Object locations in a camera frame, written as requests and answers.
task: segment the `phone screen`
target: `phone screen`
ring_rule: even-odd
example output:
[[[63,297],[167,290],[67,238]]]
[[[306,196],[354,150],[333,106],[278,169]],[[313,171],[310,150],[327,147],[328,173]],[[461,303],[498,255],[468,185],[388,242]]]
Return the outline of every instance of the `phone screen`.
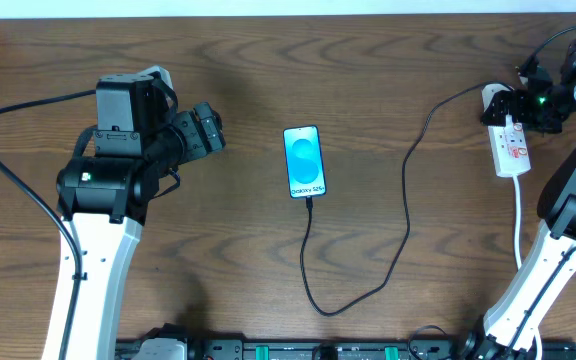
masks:
[[[284,130],[284,147],[290,196],[324,195],[326,179],[317,127],[310,125]]]

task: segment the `power strip switch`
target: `power strip switch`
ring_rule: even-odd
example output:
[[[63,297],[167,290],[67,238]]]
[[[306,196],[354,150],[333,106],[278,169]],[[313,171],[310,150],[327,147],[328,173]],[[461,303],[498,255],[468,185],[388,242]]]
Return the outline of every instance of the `power strip switch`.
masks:
[[[481,95],[484,100],[484,110],[490,106],[493,95],[498,91],[507,90],[503,85],[486,86]],[[506,115],[506,126],[489,126],[490,147],[495,162],[495,172],[499,177],[513,177],[530,170],[528,145],[521,123],[513,123],[512,115]]]

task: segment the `wooden table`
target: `wooden table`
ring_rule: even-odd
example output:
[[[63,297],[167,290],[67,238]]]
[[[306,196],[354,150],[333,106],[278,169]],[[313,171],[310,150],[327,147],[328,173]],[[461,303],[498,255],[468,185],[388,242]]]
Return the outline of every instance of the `wooden table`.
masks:
[[[426,324],[461,334],[516,271],[512,182],[495,176],[481,97],[442,108],[409,162],[412,234],[390,284],[331,319],[304,294],[307,213],[288,196],[282,130],[320,128],[329,190],[306,264],[314,296],[336,309],[383,280],[401,242],[401,162],[431,107],[481,81],[518,85],[514,66],[572,24],[576,14],[0,21],[0,107],[159,64],[184,107],[207,100],[222,114],[227,149],[184,165],[181,189],[150,206],[121,337],[163,322],[250,338],[395,338]],[[544,51],[553,75],[575,36]],[[57,172],[95,123],[94,98],[1,116],[0,156],[56,204]],[[576,116],[527,141],[524,254]],[[58,253],[54,225],[0,174],[0,358],[41,353]],[[576,275],[541,330],[576,340]]]

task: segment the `white power strip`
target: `white power strip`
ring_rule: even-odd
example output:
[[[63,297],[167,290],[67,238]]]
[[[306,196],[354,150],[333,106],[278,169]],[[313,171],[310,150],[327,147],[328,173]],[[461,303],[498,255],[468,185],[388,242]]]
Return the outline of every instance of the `white power strip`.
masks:
[[[488,108],[497,91],[507,90],[503,85],[488,85],[481,91],[484,109]],[[499,177],[513,177],[530,170],[528,145],[520,123],[513,124],[512,115],[506,115],[506,126],[489,126],[490,146]]]

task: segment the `white backdrop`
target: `white backdrop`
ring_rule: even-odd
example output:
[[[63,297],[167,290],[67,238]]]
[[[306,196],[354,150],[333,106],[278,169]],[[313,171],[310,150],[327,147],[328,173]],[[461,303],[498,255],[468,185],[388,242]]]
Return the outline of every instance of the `white backdrop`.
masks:
[[[576,12],[576,0],[0,0],[0,19]]]

